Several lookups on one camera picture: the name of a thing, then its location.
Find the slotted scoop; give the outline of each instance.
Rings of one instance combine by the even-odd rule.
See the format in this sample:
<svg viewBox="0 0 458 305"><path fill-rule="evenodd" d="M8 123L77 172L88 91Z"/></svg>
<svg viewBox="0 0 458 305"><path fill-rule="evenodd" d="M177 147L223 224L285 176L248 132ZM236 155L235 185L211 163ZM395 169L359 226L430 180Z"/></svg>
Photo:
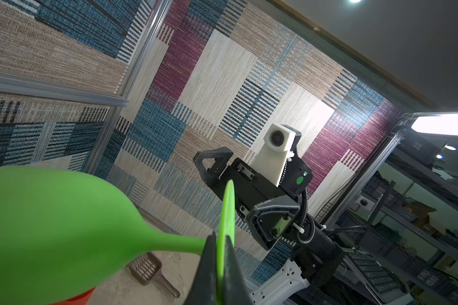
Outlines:
<svg viewBox="0 0 458 305"><path fill-rule="evenodd" d="M173 287L173 285L170 284L170 282L168 282L161 273L161 267L163 264L153 253L147 252L142 254L137 259L131 261L128 266L132 275L139 281L139 283L147 285L152 280L157 280L163 284L163 286L165 286L174 297L180 297L180 292Z"/></svg>

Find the red container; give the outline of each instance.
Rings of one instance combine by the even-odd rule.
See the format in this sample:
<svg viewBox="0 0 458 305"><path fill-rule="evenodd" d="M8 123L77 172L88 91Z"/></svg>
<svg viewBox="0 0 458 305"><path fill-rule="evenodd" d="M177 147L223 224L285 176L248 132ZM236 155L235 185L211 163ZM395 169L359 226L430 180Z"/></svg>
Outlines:
<svg viewBox="0 0 458 305"><path fill-rule="evenodd" d="M93 290L95 290L95 288L93 288L92 290L88 290L87 292L82 293L81 295L75 296L74 298L54 303L51 305L86 305L86 303L88 303L88 301L90 301L90 298L92 297Z"/></svg>

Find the light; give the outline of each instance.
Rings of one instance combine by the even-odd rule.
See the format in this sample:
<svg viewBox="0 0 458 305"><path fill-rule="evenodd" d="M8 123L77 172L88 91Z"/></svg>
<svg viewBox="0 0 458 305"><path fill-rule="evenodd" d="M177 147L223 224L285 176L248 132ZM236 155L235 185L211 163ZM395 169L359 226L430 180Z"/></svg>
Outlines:
<svg viewBox="0 0 458 305"><path fill-rule="evenodd" d="M458 136L458 114L418 117L412 129L423 133Z"/></svg>

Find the patterned carpet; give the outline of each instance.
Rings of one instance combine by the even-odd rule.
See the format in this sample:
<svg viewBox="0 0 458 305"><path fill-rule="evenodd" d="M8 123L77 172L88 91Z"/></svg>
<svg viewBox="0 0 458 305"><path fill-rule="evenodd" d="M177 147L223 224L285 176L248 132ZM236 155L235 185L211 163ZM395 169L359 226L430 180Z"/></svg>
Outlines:
<svg viewBox="0 0 458 305"><path fill-rule="evenodd" d="M115 93L153 2L0 1L0 70ZM244 0L175 0L96 175L166 231L205 237L220 200L192 158L227 146L251 162L272 123L300 130L314 178L310 211L325 205L401 112L311 43ZM0 94L0 166L81 169L106 107ZM289 256L263 251L236 216L243 272L263 282Z"/></svg>

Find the green spoon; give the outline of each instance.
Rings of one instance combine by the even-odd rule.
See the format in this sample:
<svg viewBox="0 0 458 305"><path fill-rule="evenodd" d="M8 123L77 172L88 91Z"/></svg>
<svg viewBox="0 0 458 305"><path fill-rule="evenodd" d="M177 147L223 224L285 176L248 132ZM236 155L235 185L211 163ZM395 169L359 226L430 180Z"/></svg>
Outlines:
<svg viewBox="0 0 458 305"><path fill-rule="evenodd" d="M143 252L201 253L204 245L151 228L126 195L100 178L0 167L0 304L66 300Z"/></svg>

